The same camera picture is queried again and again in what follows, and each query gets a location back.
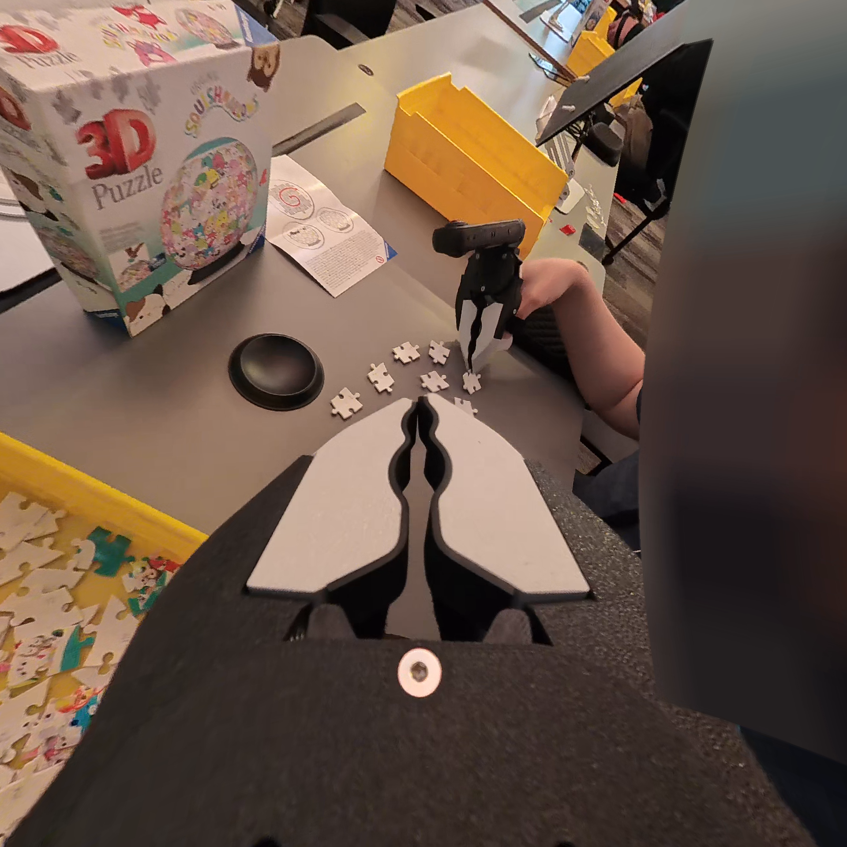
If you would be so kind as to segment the white printed leaflet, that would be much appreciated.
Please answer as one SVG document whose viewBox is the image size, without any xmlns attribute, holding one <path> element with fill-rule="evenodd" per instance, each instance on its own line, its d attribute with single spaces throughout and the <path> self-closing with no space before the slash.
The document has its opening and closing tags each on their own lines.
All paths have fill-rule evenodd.
<svg viewBox="0 0 847 847">
<path fill-rule="evenodd" d="M 289 156 L 274 157 L 266 240 L 337 298 L 397 252 L 364 218 Z"/>
</svg>

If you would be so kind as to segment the person's right forearm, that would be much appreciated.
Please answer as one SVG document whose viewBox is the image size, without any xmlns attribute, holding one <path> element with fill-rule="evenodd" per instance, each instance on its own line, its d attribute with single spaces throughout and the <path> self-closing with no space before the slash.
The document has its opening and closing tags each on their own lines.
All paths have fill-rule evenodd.
<svg viewBox="0 0 847 847">
<path fill-rule="evenodd" d="M 588 407 L 620 435 L 640 439 L 645 354 L 593 288 L 552 304 L 576 385 Z"/>
</svg>

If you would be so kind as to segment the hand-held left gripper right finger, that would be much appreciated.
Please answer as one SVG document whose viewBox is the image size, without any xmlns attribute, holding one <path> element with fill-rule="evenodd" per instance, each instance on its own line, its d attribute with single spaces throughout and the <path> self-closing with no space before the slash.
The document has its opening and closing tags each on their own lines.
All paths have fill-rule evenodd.
<svg viewBox="0 0 847 847">
<path fill-rule="evenodd" d="M 424 571 L 440 631 L 487 631 L 506 609 L 583 601 L 591 588 L 522 454 L 437 395 L 424 397 L 433 490 Z"/>
</svg>

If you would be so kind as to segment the colourful puzzle box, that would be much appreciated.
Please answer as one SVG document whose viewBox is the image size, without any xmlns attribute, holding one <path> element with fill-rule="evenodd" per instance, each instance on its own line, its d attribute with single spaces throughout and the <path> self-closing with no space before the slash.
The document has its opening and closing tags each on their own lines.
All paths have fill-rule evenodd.
<svg viewBox="0 0 847 847">
<path fill-rule="evenodd" d="M 263 246 L 280 65 L 233 2 L 2 8 L 2 170 L 85 312 L 136 337 Z"/>
</svg>

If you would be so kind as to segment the person's right hand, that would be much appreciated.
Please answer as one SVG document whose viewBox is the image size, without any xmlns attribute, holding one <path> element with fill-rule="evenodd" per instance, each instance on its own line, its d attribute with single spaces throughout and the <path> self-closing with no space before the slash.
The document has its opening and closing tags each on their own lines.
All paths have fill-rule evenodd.
<svg viewBox="0 0 847 847">
<path fill-rule="evenodd" d="M 587 268 L 572 259 L 535 259 L 520 268 L 521 292 L 516 317 L 526 319 L 550 306 L 572 289 L 593 288 Z"/>
</svg>

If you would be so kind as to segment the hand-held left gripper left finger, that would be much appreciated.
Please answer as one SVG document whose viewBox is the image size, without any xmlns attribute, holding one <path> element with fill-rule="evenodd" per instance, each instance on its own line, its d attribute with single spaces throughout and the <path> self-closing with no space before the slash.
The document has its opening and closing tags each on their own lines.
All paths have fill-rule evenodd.
<svg viewBox="0 0 847 847">
<path fill-rule="evenodd" d="M 312 455 L 248 577 L 250 595 L 335 604 L 355 626 L 385 623 L 407 581 L 417 407 L 394 401 Z"/>
</svg>

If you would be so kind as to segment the black quilted pad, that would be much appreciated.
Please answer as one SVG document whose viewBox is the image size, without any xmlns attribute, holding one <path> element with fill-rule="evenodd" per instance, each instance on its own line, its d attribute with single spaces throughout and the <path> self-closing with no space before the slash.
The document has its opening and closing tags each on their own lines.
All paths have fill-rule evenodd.
<svg viewBox="0 0 847 847">
<path fill-rule="evenodd" d="M 525 319 L 512 317 L 506 325 L 506 330 L 513 336 L 514 346 L 547 367 L 553 374 L 576 386 L 551 305 L 535 310 Z"/>
</svg>

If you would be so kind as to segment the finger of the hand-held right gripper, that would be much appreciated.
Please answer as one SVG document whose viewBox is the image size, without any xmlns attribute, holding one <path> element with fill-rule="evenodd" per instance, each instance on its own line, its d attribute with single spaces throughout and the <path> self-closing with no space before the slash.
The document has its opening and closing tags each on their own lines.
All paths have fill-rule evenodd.
<svg viewBox="0 0 847 847">
<path fill-rule="evenodd" d="M 480 337 L 482 314 L 488 305 L 486 293 L 476 272 L 462 274 L 455 303 L 462 360 L 465 370 L 473 371 L 472 359 Z"/>
<path fill-rule="evenodd" d="M 487 284 L 480 293 L 480 328 L 477 334 L 477 373 L 481 374 L 491 356 L 511 345 L 509 326 L 521 305 L 521 279 L 498 286 Z"/>
</svg>

